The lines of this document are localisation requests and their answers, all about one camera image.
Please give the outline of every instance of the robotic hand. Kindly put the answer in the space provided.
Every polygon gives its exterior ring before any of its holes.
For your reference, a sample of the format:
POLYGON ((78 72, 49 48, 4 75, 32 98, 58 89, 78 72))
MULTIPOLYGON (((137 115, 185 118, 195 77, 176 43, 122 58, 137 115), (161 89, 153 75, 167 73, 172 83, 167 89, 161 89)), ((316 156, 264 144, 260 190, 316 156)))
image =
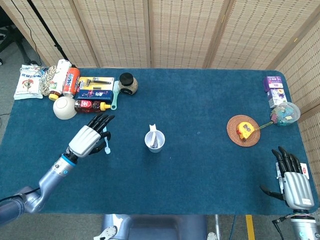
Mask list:
POLYGON ((40 179, 38 188, 32 189, 26 186, 16 195, 0 200, 0 227, 17 219, 24 212, 39 212, 58 184, 77 165, 78 158, 95 154, 106 146, 104 138, 107 137, 107 140, 110 140, 111 134, 109 131, 100 132, 114 117, 114 115, 108 116, 100 113, 83 126, 71 140, 65 153, 40 179))
POLYGON ((315 205, 309 180, 303 174, 299 159, 281 146, 278 149, 281 154, 274 149, 272 153, 276 157, 281 173, 283 194, 272 192, 263 185, 260 185, 260 188, 268 196, 285 201, 285 204, 293 210, 293 213, 275 219, 272 223, 282 240, 284 237, 278 223, 286 219, 291 220, 297 240, 320 240, 316 221, 309 214, 309 210, 315 205))

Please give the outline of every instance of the blue table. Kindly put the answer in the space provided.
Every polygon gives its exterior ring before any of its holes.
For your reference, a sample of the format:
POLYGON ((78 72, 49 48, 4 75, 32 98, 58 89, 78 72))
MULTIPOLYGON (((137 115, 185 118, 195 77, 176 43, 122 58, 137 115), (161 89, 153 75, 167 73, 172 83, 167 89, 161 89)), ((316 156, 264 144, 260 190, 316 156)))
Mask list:
MULTIPOLYGON (((108 125, 111 154, 79 159, 53 193, 46 213, 117 214, 287 214, 284 202, 266 196, 265 184, 279 191, 271 149, 283 146, 307 162, 298 125, 269 126, 249 148, 234 144, 226 125, 248 115, 262 125, 270 108, 263 89, 277 71, 217 69, 81 69, 82 76, 119 78, 132 73, 135 95, 120 94, 108 125), (149 152, 144 137, 156 123, 165 135, 160 153, 149 152)), ((0 197, 38 180, 93 114, 59 120, 53 102, 14 102, 0 146, 0 197)), ((318 205, 314 182, 310 184, 318 205)))

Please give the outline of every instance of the gray floor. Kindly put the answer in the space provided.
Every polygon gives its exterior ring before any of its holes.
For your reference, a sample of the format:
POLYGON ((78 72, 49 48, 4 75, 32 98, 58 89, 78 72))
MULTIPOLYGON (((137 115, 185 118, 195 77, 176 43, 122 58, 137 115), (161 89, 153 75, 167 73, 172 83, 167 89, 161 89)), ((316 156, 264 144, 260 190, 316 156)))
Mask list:
MULTIPOLYGON (((32 60, 38 62, 38 56, 31 46, 24 41, 26 52, 32 60)), ((19 69, 24 63, 21 53, 15 43, 0 53, 3 65, 0 66, 0 115, 11 112, 14 102, 13 95, 19 79, 19 69)), ((0 143, 6 130, 9 115, 0 116, 0 143)), ((279 216, 253 216, 255 239, 280 239, 271 221, 279 216)), ((232 222, 232 215, 220 216, 220 230, 222 240, 228 240, 232 222)), ((100 234, 102 215, 99 214, 25 214, 20 219, 0 228, 1 240, 92 240, 100 234)), ((290 222, 280 224, 284 239, 292 240, 293 231, 290 222)), ((214 218, 208 217, 208 231, 214 232, 214 218)), ((233 240, 247 240, 245 216, 237 216, 233 240)))

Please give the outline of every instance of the woven placemat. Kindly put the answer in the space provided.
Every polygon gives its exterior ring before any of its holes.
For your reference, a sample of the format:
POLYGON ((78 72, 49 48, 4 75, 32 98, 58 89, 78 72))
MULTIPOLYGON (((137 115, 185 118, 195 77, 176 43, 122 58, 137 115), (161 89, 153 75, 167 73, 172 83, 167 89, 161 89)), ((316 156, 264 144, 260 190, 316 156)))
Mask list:
POLYGON ((252 147, 255 145, 259 139, 260 139, 260 130, 254 131, 246 141, 243 141, 240 139, 239 135, 237 134, 237 126, 241 122, 248 122, 252 124, 252 126, 257 129, 259 125, 255 120, 253 120, 251 117, 246 116, 246 115, 236 115, 230 118, 228 121, 228 124, 226 125, 226 131, 235 144, 242 146, 242 147, 252 147))

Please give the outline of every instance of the jar lid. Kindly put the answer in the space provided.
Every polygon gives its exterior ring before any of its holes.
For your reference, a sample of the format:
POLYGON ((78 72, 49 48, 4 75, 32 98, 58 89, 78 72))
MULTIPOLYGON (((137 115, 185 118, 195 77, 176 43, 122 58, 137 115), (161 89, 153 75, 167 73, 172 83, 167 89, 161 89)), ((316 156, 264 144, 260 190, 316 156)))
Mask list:
POLYGON ((120 75, 119 80, 123 86, 130 86, 134 82, 134 76, 129 72, 125 72, 120 75))

